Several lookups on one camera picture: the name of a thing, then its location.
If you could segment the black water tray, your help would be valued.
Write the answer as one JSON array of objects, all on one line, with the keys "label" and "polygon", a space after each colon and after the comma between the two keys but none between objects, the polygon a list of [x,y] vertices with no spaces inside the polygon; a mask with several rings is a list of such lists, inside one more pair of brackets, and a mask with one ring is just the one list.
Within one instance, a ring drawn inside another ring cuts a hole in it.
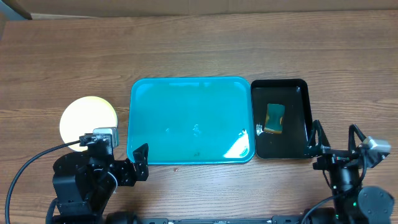
[{"label": "black water tray", "polygon": [[[306,159],[304,155],[312,130],[308,85],[302,79],[254,80],[251,83],[254,139],[261,159]],[[285,106],[281,134],[264,131],[267,105]]]}]

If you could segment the green yellow scrub sponge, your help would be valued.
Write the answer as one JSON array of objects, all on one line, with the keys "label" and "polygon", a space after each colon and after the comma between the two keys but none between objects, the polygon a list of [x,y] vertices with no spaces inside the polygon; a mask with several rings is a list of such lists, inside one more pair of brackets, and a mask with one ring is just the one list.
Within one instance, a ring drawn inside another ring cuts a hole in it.
[{"label": "green yellow scrub sponge", "polygon": [[269,103],[267,105],[264,131],[267,133],[281,134],[283,130],[283,117],[285,106]]}]

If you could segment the green rimmed plate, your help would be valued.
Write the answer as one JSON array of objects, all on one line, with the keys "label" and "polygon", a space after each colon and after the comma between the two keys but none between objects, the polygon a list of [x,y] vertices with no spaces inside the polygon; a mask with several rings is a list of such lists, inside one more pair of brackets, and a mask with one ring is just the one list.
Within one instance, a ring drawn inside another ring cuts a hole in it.
[{"label": "green rimmed plate", "polygon": [[63,112],[59,130],[64,143],[76,141],[98,128],[117,128],[118,117],[109,102],[97,96],[85,96],[72,102]]}]

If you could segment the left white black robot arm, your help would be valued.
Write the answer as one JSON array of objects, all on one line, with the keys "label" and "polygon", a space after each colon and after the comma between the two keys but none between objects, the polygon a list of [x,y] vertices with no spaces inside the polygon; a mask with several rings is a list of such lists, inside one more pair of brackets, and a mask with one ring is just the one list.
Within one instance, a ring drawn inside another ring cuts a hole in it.
[{"label": "left white black robot arm", "polygon": [[117,161],[111,143],[89,143],[83,152],[56,160],[52,179],[57,198],[50,204],[46,223],[130,223],[141,220],[133,212],[103,216],[118,187],[132,187],[149,176],[148,144],[134,150],[135,161]]}]

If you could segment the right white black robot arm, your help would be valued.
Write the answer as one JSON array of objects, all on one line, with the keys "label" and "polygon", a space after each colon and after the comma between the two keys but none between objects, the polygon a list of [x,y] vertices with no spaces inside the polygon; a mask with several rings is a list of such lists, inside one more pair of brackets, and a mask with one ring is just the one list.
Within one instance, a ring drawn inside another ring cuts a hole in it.
[{"label": "right white black robot arm", "polygon": [[386,140],[365,136],[349,126],[347,150],[332,149],[318,120],[312,124],[307,147],[315,153],[313,169],[320,170],[332,196],[305,211],[302,223],[390,223],[394,197],[384,189],[363,186],[369,169],[390,153]]}]

